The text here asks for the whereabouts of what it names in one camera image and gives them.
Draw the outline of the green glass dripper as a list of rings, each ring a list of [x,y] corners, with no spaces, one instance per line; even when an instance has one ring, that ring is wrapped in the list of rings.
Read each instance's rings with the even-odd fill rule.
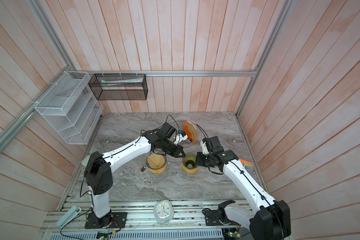
[[[187,170],[196,169],[198,167],[196,163],[196,157],[197,155],[194,153],[186,154],[182,161],[183,167],[185,167]]]

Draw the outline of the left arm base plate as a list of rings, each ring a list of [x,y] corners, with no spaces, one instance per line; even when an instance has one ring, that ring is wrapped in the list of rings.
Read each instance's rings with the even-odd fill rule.
[[[126,225],[127,215],[127,212],[109,212],[104,217],[98,218],[95,213],[91,212],[87,215],[85,229],[122,229]]]

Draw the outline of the clear glass carafe wooden handle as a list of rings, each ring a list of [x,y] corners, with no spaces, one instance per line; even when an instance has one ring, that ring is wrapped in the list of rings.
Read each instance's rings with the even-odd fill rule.
[[[141,172],[144,172],[148,167],[146,165],[144,165],[142,168],[141,168]]]

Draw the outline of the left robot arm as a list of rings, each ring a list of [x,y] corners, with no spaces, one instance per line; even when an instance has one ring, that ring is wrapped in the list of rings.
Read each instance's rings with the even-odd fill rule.
[[[109,190],[113,185],[113,173],[129,161],[160,150],[173,158],[185,156],[180,142],[188,138],[183,130],[177,130],[169,123],[159,128],[142,130],[139,137],[132,142],[110,152],[94,152],[86,165],[84,178],[92,196],[92,213],[102,219],[111,212]]]

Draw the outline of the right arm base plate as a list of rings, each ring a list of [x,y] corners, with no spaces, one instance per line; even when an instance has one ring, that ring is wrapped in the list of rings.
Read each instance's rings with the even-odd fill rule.
[[[230,222],[224,219],[220,210],[211,210],[209,208],[202,210],[205,216],[205,223],[207,226],[229,225]]]

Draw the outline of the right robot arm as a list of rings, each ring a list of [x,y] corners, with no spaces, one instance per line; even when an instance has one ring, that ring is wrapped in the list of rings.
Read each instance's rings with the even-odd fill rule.
[[[204,138],[202,152],[197,153],[200,167],[218,167],[220,174],[228,176],[248,201],[250,208],[233,200],[219,204],[207,217],[222,224],[235,222],[248,229],[255,240],[283,240],[292,233],[290,208],[285,201],[277,201],[248,173],[239,157],[224,150],[218,137]]]

